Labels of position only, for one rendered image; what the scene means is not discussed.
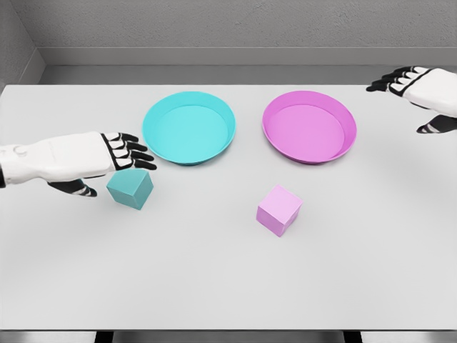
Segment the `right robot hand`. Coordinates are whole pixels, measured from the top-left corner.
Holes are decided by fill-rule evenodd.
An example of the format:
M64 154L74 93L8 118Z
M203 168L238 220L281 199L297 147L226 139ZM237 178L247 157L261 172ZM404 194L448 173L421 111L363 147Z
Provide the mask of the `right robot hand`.
M367 92L382 91L437 113L417 128L419 134L457 131L457 74L442 68L403 66L372 81Z

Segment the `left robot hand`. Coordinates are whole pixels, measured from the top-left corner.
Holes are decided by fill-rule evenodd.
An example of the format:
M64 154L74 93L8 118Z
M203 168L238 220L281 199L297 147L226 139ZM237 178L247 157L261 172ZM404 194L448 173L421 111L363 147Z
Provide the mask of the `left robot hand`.
M125 133L70 134L40 142L39 176L50 187L83 197L96 197L84 180L125 169L154 171L154 157L137 136Z

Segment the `teal block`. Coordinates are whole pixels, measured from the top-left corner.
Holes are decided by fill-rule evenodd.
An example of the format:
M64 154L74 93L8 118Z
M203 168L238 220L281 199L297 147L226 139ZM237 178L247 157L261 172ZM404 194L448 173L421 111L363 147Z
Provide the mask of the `teal block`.
M115 202L141 210L154 185L146 170L125 169L116 171L106 188Z

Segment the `cyan plate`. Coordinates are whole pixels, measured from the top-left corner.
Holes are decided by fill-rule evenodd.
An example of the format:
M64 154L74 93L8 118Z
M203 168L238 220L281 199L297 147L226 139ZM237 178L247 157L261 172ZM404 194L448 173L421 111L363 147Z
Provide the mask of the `cyan plate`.
M213 159L232 142L236 118L222 99L202 91L166 96L146 113L142 136L157 156L175 164Z

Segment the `pink plate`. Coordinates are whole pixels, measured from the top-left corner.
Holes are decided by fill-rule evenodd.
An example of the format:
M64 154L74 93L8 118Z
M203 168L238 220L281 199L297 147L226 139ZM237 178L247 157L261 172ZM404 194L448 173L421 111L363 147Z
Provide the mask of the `pink plate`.
M317 91L277 96L265 108L261 123L272 147L304 164L340 158L357 137L352 113L340 101Z

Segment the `pink block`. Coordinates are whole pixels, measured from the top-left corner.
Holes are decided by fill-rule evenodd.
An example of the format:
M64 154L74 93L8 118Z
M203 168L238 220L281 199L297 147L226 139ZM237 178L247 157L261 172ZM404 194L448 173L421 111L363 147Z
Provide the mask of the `pink block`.
M256 220L281 237L298 216L303 201L277 184L258 204Z

